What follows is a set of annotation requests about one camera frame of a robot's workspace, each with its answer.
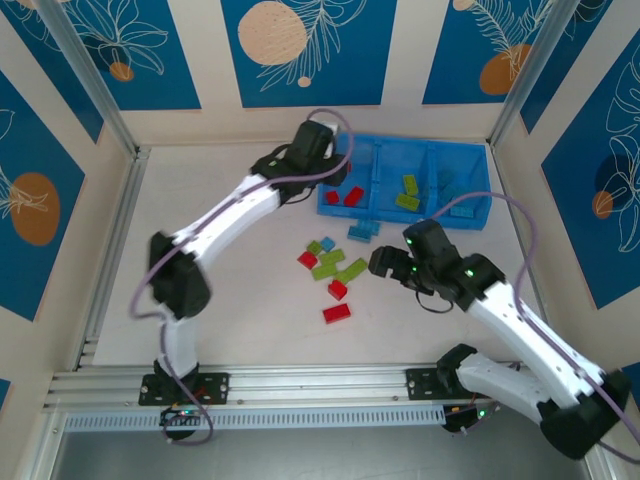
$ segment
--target cable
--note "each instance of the cable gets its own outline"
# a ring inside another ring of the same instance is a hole
[[[315,189],[316,189],[315,185],[312,187],[309,187],[309,192],[307,192],[307,194],[304,197],[302,197],[300,200],[294,200],[293,202],[289,200],[287,202],[284,202],[284,205],[295,205],[296,203],[304,202],[307,198],[311,196],[311,194]]]
[[[166,265],[166,263],[174,255],[176,255],[185,246],[187,246],[189,244],[189,242],[191,242],[191,240],[196,235],[198,235],[211,222],[213,222],[217,217],[219,217],[223,212],[228,210],[232,205],[234,205],[239,200],[243,199],[247,195],[249,195],[249,194],[251,194],[251,193],[255,192],[256,190],[259,190],[259,189],[261,189],[263,187],[268,187],[268,186],[276,185],[276,184],[279,184],[279,183],[317,182],[317,181],[322,180],[322,179],[324,179],[326,177],[330,177],[334,173],[338,172],[342,167],[344,167],[347,164],[347,162],[349,162],[349,160],[351,159],[351,155],[353,153],[354,146],[355,146],[355,139],[354,139],[354,136],[353,136],[353,130],[351,129],[351,125],[349,124],[347,119],[340,112],[337,112],[337,111],[332,110],[330,108],[316,108],[315,110],[312,110],[311,113],[309,113],[309,115],[307,115],[307,120],[310,120],[314,115],[316,115],[318,113],[328,113],[328,114],[333,115],[334,117],[336,117],[338,120],[340,120],[340,122],[342,122],[342,125],[343,125],[343,127],[344,127],[344,129],[345,129],[345,131],[347,133],[347,137],[349,139],[349,145],[347,147],[347,152],[346,152],[344,158],[342,159],[342,161],[340,163],[338,163],[338,165],[336,165],[332,169],[327,170],[326,172],[316,173],[316,174],[313,174],[313,175],[292,175],[292,176],[288,176],[288,177],[274,178],[274,179],[271,179],[271,180],[265,180],[264,182],[260,182],[257,185],[254,185],[252,187],[247,188],[246,190],[241,192],[237,197],[230,199],[226,203],[222,204],[220,206],[220,208],[218,208],[216,211],[212,212],[200,225],[198,225],[196,228],[193,229],[193,231],[191,233],[191,236],[189,236],[189,237],[185,238],[184,240],[182,240],[181,242],[179,242],[176,246],[174,246],[171,250],[169,250],[169,252],[167,252],[160,260],[158,260],[158,262],[156,262],[156,264],[153,265],[153,267],[151,267],[149,269],[149,271],[142,277],[142,280],[140,280],[140,283],[138,284],[138,286],[136,287],[136,289],[135,289],[135,291],[133,293],[133,297],[131,298],[131,302],[129,303],[129,315],[132,318],[136,319],[136,320],[142,320],[142,319],[145,319],[145,318],[157,318],[162,322],[162,326],[160,327],[160,354],[162,355],[162,359],[164,360],[164,363],[165,363],[165,365],[167,367],[167,370],[169,371],[169,374],[171,375],[173,380],[180,387],[180,389],[183,391],[183,393],[187,396],[189,401],[198,409],[198,411],[205,418],[205,420],[206,420],[206,422],[207,422],[207,424],[209,426],[209,431],[207,433],[207,436],[205,438],[201,439],[201,440],[194,440],[194,441],[175,440],[175,441],[173,441],[171,438],[169,438],[169,436],[167,434],[167,428],[166,427],[168,425],[165,425],[165,427],[162,429],[162,434],[164,435],[164,437],[167,440],[167,442],[173,443],[175,445],[181,445],[181,446],[203,445],[203,444],[207,443],[209,440],[211,440],[211,438],[213,437],[213,420],[211,419],[211,416],[209,415],[209,412],[207,411],[207,409],[204,408],[204,406],[198,401],[198,399],[195,398],[195,396],[189,391],[189,389],[182,382],[182,380],[180,380],[180,377],[178,376],[178,374],[174,370],[173,366],[169,362],[169,358],[167,356],[167,348],[166,348],[166,325],[167,325],[167,321],[168,321],[167,316],[160,310],[155,310],[155,311],[152,311],[152,312],[143,312],[143,313],[138,312],[138,303],[140,303],[140,298],[142,297],[142,293],[144,292],[144,289],[149,284],[151,279],[153,277],[155,277],[155,275],[160,271],[160,269],[162,267],[164,267],[164,265]]]
[[[447,308],[446,310],[435,310],[433,308],[425,307],[420,301],[420,292],[418,292],[417,290],[416,290],[416,301],[418,302],[418,305],[420,305],[424,310],[430,313],[438,313],[438,314],[449,313],[451,310],[453,310],[453,302],[451,300],[449,300],[449,308]]]
[[[620,458],[620,459],[622,459],[622,460],[624,460],[626,462],[629,462],[631,465],[640,465],[640,459],[630,457],[626,453],[622,453],[620,450],[616,450],[615,448],[607,445],[602,440],[600,440],[598,442],[598,445],[600,445],[602,448],[604,448],[607,452],[613,453],[616,457],[618,457],[618,458]]]
[[[544,330],[542,330],[533,320],[531,320],[529,318],[529,315],[527,315],[527,313],[524,311],[524,308],[522,306],[522,300],[520,298],[520,291],[522,290],[522,284],[524,281],[525,273],[531,266],[533,255],[536,253],[536,250],[538,248],[538,226],[534,218],[529,213],[529,211],[525,208],[525,206],[515,198],[509,197],[508,195],[503,195],[501,193],[471,192],[471,193],[466,193],[464,195],[461,195],[458,198],[447,203],[444,207],[442,207],[440,210],[434,213],[431,216],[431,219],[436,220],[437,218],[441,217],[444,213],[446,213],[454,205],[460,202],[463,202],[464,200],[467,200],[469,198],[477,198],[477,197],[495,197],[495,198],[500,198],[506,201],[507,203],[513,205],[514,207],[516,207],[518,210],[522,212],[522,214],[525,216],[525,218],[529,222],[529,226],[531,227],[531,246],[529,247],[529,251],[525,255],[524,263],[522,264],[522,266],[518,270],[518,273],[516,274],[516,280],[513,288],[513,302],[516,306],[516,310],[518,311],[518,314],[522,317],[525,323],[529,325],[529,327],[531,327],[531,329],[534,332],[536,332],[536,334],[538,334],[539,337],[541,337],[558,355],[560,355],[560,357],[562,357],[564,361],[566,361],[571,366],[571,368],[574,369],[576,375],[578,375],[580,378],[583,378],[589,384],[589,386],[593,388],[593,390],[597,392],[598,395],[600,395],[605,402],[607,402],[609,407],[611,407],[611,409],[616,413],[616,415],[618,415],[622,423],[625,424],[625,426],[627,427],[627,429],[629,430],[633,438],[640,445],[640,431],[631,422],[631,419],[627,416],[627,414],[624,413],[624,411],[616,404],[613,398],[611,398],[609,394],[605,392],[600,385],[598,385],[591,377],[585,374],[584,370],[571,357],[571,355],[567,354],[562,349],[562,347],[560,347],[549,335],[547,335],[547,333]],[[607,447],[608,447],[607,450],[609,452],[613,453],[614,455],[618,456],[623,460],[627,460],[628,458],[630,458],[629,456],[625,455],[622,452],[619,452],[613,447],[609,447],[608,445]]]

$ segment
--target black bracket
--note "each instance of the black bracket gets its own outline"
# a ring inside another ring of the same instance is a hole
[[[409,400],[471,400],[473,393],[460,388],[450,393],[438,379],[437,368],[410,368],[405,371]]]
[[[138,405],[164,407],[192,402],[170,377],[154,364],[156,373],[142,377]],[[229,374],[223,372],[198,373],[197,367],[182,378],[182,382],[203,405],[226,405],[229,394]]]

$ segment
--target leaf illustration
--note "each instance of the leaf illustration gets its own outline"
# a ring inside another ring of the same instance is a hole
[[[476,0],[468,10],[476,16],[480,33],[494,45],[497,53],[508,52],[519,43],[521,29],[511,8],[504,0]]]

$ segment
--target wall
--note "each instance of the wall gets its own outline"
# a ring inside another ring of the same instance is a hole
[[[581,183],[582,174],[588,166],[593,161],[601,160],[600,157],[593,158],[592,147],[586,147],[595,135],[589,125],[602,124],[600,138],[604,141],[604,148],[608,148],[609,134],[604,130],[604,122],[615,88],[610,96],[599,100],[606,102],[602,105],[605,112],[603,118],[587,118],[584,130],[571,137],[575,140],[575,150],[565,150],[563,159],[554,160],[573,166],[573,173],[558,180],[565,182],[565,186],[556,186],[552,194],[541,166],[546,158],[552,157],[556,144],[560,145],[567,140],[566,136],[563,137],[565,130],[575,130],[575,127],[569,128],[574,117],[579,116],[583,105],[596,91],[621,52],[636,36],[638,15],[640,4],[636,0],[614,0],[535,128],[527,134],[524,124],[518,119],[504,142],[497,147],[496,157],[506,190],[531,210],[540,226],[540,249],[534,260],[533,271],[550,321],[569,343],[606,369],[620,368],[640,360],[640,322],[637,319],[640,290],[636,288],[609,303],[598,301],[597,295],[594,301],[565,228],[567,222],[580,221],[583,215],[584,218],[595,218],[591,212],[591,200],[584,202],[582,211],[567,210],[563,221],[556,199],[562,196],[562,188],[566,188],[567,192],[576,188],[594,188],[593,178],[588,184]],[[593,196],[595,193],[594,190],[589,195]],[[517,217],[517,221],[522,227],[521,231],[528,232],[523,219]],[[603,220],[605,221],[615,222],[612,219]],[[609,247],[613,248],[613,254],[624,255],[616,250],[619,239],[608,244],[600,243],[599,235],[603,231],[615,231],[611,224],[598,225],[601,226],[583,229],[580,232],[580,235],[585,236],[587,243],[591,242],[594,249],[592,258],[581,259],[583,265],[608,254],[608,250],[605,252],[604,249]],[[630,266],[637,266],[637,257],[626,258],[629,259],[627,262]],[[605,280],[609,279],[614,283],[617,281],[616,275],[618,273],[607,271],[606,266],[602,268],[601,276]],[[638,457],[639,449],[621,427],[616,427],[614,437],[614,441],[620,442],[619,445],[625,451],[635,453]]]
[[[11,382],[0,418],[0,478],[9,479],[13,478],[33,418],[42,407],[52,373],[66,369],[76,354],[72,347],[82,333],[82,320],[129,161],[108,131],[103,130],[94,143],[2,15],[0,71],[84,173],[80,195],[35,317],[25,318],[0,307],[0,378]],[[0,102],[7,94],[6,89],[0,91]],[[25,145],[41,141],[32,134],[28,129],[11,130],[11,135],[22,138]],[[9,166],[26,160],[18,152],[16,157],[0,158],[0,165],[8,171]],[[47,160],[54,162],[57,158]],[[62,202],[67,192],[59,188],[58,193]],[[27,211],[24,207],[20,215]],[[11,221],[9,216],[0,220],[3,227]],[[6,251],[14,244],[10,237],[13,233],[2,231],[0,248]],[[7,288],[8,278],[23,281],[23,274],[29,273],[9,271],[6,263],[0,271],[3,288]]]
[[[1,0],[0,10],[34,55],[51,57],[23,3]],[[340,106],[360,131],[485,139],[552,3],[95,0],[91,10],[72,0],[61,8],[136,138],[194,144],[283,140],[312,106]],[[45,70],[68,94],[60,71]]]

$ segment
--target orange circle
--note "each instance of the orange circle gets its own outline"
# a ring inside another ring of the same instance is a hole
[[[509,93],[530,50],[531,45],[516,45],[489,60],[480,74],[480,89],[487,95]],[[515,60],[515,75],[511,69],[512,59]]]
[[[613,197],[604,190],[596,193],[591,202],[591,209],[596,217],[604,220],[613,211]]]
[[[109,67],[109,73],[113,75],[113,78],[121,82],[130,82],[134,76],[132,68],[122,62],[113,62]]]
[[[274,1],[256,3],[238,23],[244,53],[260,65],[295,60],[307,46],[307,30],[289,6]]]
[[[13,182],[9,198],[16,202],[11,208],[13,227],[25,242],[42,247],[53,240],[60,221],[60,198],[51,180],[40,173],[24,173]],[[30,206],[30,200],[38,208]]]

